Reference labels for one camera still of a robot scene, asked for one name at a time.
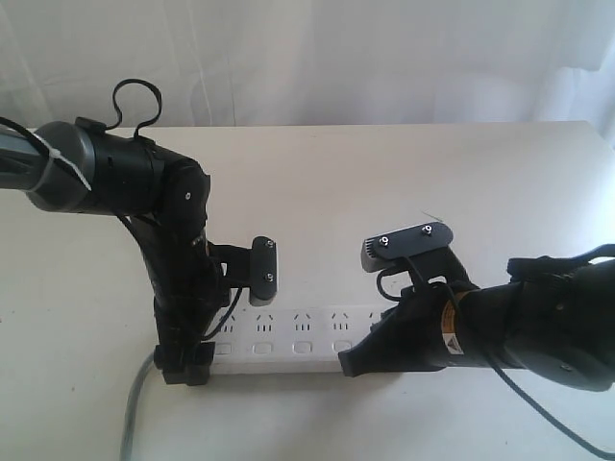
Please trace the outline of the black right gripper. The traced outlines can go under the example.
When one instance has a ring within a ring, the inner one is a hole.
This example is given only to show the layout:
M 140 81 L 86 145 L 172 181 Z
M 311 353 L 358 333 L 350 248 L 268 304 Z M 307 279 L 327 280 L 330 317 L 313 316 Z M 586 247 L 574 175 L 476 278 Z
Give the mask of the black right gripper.
M 400 291 L 398 304 L 381 313 L 359 344 L 338 354 L 344 376 L 431 373 L 471 364 L 469 354 L 452 354 L 447 349 L 441 328 L 447 290 L 475 287 L 459 259 L 446 247 L 399 259 L 380 275 L 403 273 L 409 275 L 411 285 Z

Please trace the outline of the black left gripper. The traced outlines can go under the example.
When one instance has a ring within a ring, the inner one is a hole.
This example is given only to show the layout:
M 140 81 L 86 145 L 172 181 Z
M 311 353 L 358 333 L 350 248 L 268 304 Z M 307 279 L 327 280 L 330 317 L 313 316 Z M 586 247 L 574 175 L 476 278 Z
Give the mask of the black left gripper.
M 203 236 L 181 242 L 169 234 L 150 234 L 148 275 L 159 339 L 156 368 L 166 384 L 207 384 L 215 343 L 205 342 L 205 333 L 225 298 L 212 245 Z

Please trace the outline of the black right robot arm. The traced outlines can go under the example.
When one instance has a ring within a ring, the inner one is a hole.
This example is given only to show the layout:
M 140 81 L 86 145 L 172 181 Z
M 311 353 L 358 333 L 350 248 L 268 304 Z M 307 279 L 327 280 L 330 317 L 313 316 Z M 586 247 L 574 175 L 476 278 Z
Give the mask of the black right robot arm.
M 345 376 L 446 368 L 527 370 L 601 392 L 614 382 L 614 247 L 511 258 L 509 282 L 478 287 L 450 248 L 398 259 L 412 286 L 338 355 Z

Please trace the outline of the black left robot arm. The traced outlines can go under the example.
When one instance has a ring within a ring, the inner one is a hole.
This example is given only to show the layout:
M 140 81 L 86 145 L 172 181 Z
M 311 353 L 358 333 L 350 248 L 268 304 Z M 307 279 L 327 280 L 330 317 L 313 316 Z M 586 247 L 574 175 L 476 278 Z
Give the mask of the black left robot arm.
M 206 239 L 210 178 L 196 160 L 92 120 L 30 131 L 3 118 L 1 186 L 45 211 L 116 217 L 153 287 L 156 367 L 168 384 L 208 382 L 214 346 L 204 336 L 228 297 Z

